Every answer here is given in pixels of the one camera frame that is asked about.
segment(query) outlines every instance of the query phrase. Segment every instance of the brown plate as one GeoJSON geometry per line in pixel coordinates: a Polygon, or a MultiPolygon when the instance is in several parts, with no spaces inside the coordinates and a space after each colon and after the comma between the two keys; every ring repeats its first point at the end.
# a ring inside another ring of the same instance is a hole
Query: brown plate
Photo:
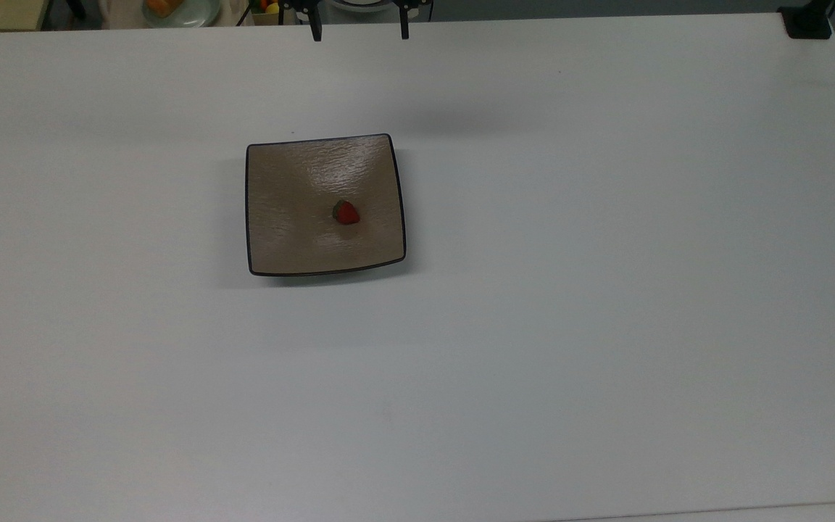
{"type": "Polygon", "coordinates": [[[404,208],[391,136],[246,148],[246,255],[258,276],[308,276],[404,259],[404,208]],[[360,221],[331,214],[340,199],[360,221]]]}

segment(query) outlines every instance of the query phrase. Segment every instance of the red strawberry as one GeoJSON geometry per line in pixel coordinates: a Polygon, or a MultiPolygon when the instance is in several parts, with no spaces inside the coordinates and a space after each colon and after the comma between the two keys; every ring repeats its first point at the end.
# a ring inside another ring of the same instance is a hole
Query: red strawberry
{"type": "Polygon", "coordinates": [[[341,199],[334,205],[334,219],[341,225],[352,225],[359,222],[357,208],[351,202],[341,199]]]}

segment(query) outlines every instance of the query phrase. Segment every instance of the orange food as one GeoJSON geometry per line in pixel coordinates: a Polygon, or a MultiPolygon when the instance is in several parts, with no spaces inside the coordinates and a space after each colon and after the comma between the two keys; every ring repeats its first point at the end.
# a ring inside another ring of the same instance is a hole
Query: orange food
{"type": "Polygon", "coordinates": [[[183,0],[145,0],[146,8],[153,11],[158,17],[164,19],[170,16],[183,0]]]}

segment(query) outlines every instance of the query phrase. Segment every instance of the black clamp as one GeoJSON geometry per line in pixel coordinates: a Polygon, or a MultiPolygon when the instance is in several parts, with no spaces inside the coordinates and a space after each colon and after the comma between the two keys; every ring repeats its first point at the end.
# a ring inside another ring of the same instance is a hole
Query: black clamp
{"type": "Polygon", "coordinates": [[[295,9],[295,12],[302,13],[308,16],[308,25],[311,26],[311,36],[314,37],[315,42],[321,41],[321,14],[317,12],[317,4],[321,0],[279,0],[282,3],[283,9],[295,9]]]}
{"type": "Polygon", "coordinates": [[[833,33],[829,17],[835,10],[835,0],[812,0],[804,7],[779,7],[788,36],[801,40],[828,40],[833,33]],[[833,4],[829,14],[826,10],[833,4]]]}
{"type": "Polygon", "coordinates": [[[402,23],[402,40],[408,39],[408,11],[432,4],[433,0],[391,0],[398,6],[398,20],[402,23]]]}

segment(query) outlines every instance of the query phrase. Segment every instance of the white table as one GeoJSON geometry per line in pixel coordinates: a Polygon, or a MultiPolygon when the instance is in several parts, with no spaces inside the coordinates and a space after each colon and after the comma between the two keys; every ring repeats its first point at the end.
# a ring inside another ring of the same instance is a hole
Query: white table
{"type": "Polygon", "coordinates": [[[0,36],[0,520],[835,502],[835,39],[777,14],[0,36]],[[408,258],[246,270],[388,132],[408,258]]]}

